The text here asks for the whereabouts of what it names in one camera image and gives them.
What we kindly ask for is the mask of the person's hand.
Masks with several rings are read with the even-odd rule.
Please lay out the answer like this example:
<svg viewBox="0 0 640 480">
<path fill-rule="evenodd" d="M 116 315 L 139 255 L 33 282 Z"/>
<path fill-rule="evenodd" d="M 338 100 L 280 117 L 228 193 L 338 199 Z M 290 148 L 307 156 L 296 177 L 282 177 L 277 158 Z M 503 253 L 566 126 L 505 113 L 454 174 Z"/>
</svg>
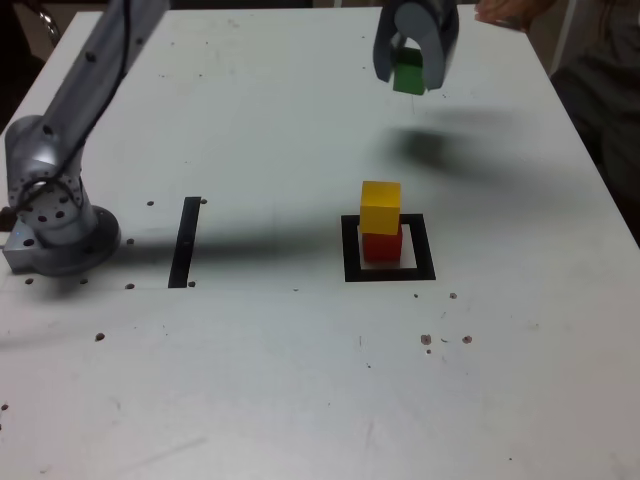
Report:
<svg viewBox="0 0 640 480">
<path fill-rule="evenodd" d="M 527 31 L 533 20 L 539 15 L 536 1 L 479 1 L 475 7 L 478 21 Z"/>
</svg>

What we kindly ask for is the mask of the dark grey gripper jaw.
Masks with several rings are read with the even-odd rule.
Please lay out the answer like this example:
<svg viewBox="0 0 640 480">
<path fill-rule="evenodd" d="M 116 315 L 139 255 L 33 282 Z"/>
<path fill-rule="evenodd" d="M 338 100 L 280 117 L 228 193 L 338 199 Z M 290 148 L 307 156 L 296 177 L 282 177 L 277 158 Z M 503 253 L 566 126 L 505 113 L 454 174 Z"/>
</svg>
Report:
<svg viewBox="0 0 640 480">
<path fill-rule="evenodd" d="M 379 80 L 388 83 L 393 71 L 399 30 L 395 23 L 400 1 L 387 1 L 380 12 L 373 45 L 373 65 Z"/>
</svg>

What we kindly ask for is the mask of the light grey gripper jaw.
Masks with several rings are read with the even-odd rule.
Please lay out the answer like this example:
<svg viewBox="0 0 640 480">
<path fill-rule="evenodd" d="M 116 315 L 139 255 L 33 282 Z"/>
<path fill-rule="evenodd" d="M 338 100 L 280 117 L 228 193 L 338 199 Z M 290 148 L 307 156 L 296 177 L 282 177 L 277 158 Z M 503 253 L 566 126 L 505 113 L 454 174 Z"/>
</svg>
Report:
<svg viewBox="0 0 640 480">
<path fill-rule="evenodd" d="M 413 40 L 422 57 L 422 80 L 426 90 L 443 86 L 459 34 L 455 1 L 407 1 L 394 15 L 399 33 Z"/>
</svg>

